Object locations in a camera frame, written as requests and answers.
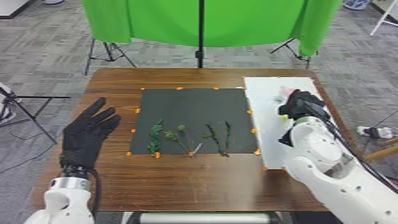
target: wooden table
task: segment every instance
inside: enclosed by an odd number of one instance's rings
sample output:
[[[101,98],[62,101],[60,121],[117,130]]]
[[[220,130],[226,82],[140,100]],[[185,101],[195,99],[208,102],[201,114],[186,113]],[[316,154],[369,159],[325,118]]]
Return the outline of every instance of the wooden table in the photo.
[[[101,69],[92,77],[74,116],[98,97],[108,99],[122,117],[103,145],[98,171],[103,178],[101,211],[325,211],[311,192],[282,171],[263,172],[254,155],[126,156],[130,151],[140,88],[211,88],[243,86],[245,77],[311,77],[343,135],[346,127],[316,75],[291,69]],[[41,208],[43,193],[58,174],[58,151],[44,169],[32,204]]]

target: robotic arm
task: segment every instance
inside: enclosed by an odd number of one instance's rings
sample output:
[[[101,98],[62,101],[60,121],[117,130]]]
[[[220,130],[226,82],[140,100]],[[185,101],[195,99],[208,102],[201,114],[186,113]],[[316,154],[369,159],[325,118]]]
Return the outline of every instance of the robotic arm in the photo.
[[[87,208],[90,199],[89,173],[99,182],[94,170],[103,141],[119,125],[121,117],[99,98],[64,130],[64,145],[60,154],[62,175],[51,180],[44,193],[46,208],[34,213],[25,224],[94,224],[99,206],[99,194],[92,211]]]
[[[398,223],[398,195],[389,180],[353,156],[323,102],[295,90],[279,114],[295,120],[281,142],[284,168],[346,224]]]

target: black glove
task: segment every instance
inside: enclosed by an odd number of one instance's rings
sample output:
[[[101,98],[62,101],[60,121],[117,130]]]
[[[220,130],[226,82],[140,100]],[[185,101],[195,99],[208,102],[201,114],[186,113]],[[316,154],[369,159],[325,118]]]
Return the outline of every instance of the black glove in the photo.
[[[62,167],[73,165],[94,169],[103,141],[121,122],[112,107],[98,113],[105,103],[106,99],[101,97],[64,129]]]
[[[316,117],[320,115],[329,119],[330,115],[327,114],[323,107],[325,103],[318,97],[307,91],[297,89],[289,95],[286,104],[279,107],[279,115],[288,115],[295,120],[307,115]]]

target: black metal stand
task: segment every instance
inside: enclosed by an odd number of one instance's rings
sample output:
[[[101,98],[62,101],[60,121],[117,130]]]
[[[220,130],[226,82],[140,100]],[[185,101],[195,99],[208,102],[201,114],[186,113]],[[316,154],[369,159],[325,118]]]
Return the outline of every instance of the black metal stand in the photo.
[[[195,51],[197,68],[202,68],[204,59],[204,0],[199,0],[199,49]]]
[[[291,49],[291,47],[289,47],[289,43],[293,42],[293,40],[295,40],[295,38],[291,38],[291,39],[284,42],[284,44],[277,47],[277,49],[270,52],[270,54],[273,54],[273,53],[282,49],[282,47],[286,47],[286,48],[289,49],[291,53],[293,53],[295,58],[297,58],[300,61],[305,61],[305,69],[309,69],[311,57],[305,57],[305,56],[302,56],[302,55],[298,55],[298,54],[295,53],[295,51],[293,51],[293,49]]]
[[[106,52],[106,56],[108,58],[99,58],[99,57],[92,57],[92,51],[94,51],[94,45],[96,45],[96,39],[92,38],[92,41],[90,41],[90,50],[89,50],[89,58],[87,58],[87,64],[85,64],[85,72],[83,72],[83,75],[87,76],[89,74],[89,68],[90,68],[90,60],[103,60],[106,62],[115,62],[119,58],[126,58],[128,60],[128,63],[131,64],[131,66],[137,68],[135,64],[133,64],[133,61],[130,60],[126,54],[124,54],[124,51],[121,50],[121,47],[115,43],[106,43],[103,42],[103,47],[105,47],[105,52]],[[121,55],[117,57],[114,57],[114,52],[112,50],[117,50]]]
[[[46,135],[46,137],[50,138],[53,144],[57,144],[57,140],[53,139],[51,135],[48,134],[48,131],[44,130],[41,124],[37,123],[37,116],[46,108],[46,105],[50,103],[50,101],[53,99],[69,99],[71,97],[66,97],[66,96],[16,96],[14,93],[7,93],[7,91],[3,90],[3,88],[0,87],[0,94],[5,96],[5,99],[3,99],[3,109],[2,109],[2,112],[0,112],[0,118],[3,118],[3,114],[5,114],[5,110],[9,108],[11,105],[14,105],[19,110],[23,111],[25,115],[27,115],[27,119],[19,120],[19,121],[14,121],[14,122],[7,122],[5,124],[0,125],[0,128],[2,127],[7,127],[11,125],[16,125],[16,124],[21,124],[28,121],[34,122],[43,134]],[[37,110],[37,112],[32,114],[27,110],[27,108],[21,106],[19,102],[18,102],[18,99],[46,99],[46,102],[44,104],[41,105],[41,108]]]

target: floor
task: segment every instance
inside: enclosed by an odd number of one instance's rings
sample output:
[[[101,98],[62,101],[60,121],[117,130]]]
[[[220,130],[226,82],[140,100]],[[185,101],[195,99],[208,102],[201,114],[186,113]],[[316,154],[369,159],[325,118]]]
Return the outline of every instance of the floor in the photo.
[[[361,12],[339,10],[311,65],[359,145],[364,138],[355,134],[355,127],[373,126],[398,110],[398,28],[384,25],[375,37],[369,37],[378,18],[380,14],[371,8]],[[82,75],[89,41],[90,29],[80,0],[67,0],[57,7],[35,1],[12,20],[0,20],[0,82],[19,95],[73,97],[71,100],[53,101],[39,119],[53,136],[60,136],[90,79]],[[286,49],[270,55],[275,46],[208,49],[204,66],[304,68]],[[122,49],[142,68],[195,67],[192,47],[135,40]],[[122,59],[114,64],[94,62],[90,73],[105,66],[128,67],[128,62]],[[39,100],[25,100],[23,103],[34,110]],[[396,121],[398,116],[384,125],[394,127]],[[2,129],[0,172],[50,147],[43,135],[27,139],[35,134],[32,124]],[[371,142],[366,152],[378,149]],[[0,224],[21,223],[30,215],[32,186],[51,152],[0,174]],[[371,163],[380,172],[398,178],[396,164],[398,155]]]

